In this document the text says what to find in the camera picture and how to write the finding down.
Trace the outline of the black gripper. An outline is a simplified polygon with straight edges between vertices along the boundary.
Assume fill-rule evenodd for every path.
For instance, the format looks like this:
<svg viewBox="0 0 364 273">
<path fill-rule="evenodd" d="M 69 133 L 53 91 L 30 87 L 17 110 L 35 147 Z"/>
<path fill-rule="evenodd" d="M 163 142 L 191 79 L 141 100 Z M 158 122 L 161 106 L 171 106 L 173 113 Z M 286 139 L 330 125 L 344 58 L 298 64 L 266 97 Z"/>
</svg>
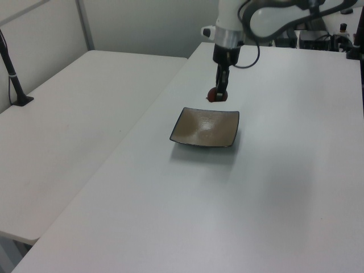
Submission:
<svg viewBox="0 0 364 273">
<path fill-rule="evenodd" d="M 222 66 L 236 65 L 241 48 L 225 48 L 217 44 L 214 45 L 213 61 L 218 64 L 216 74 L 216 101 L 223 101 L 229 83 L 229 67 Z"/>
</svg>

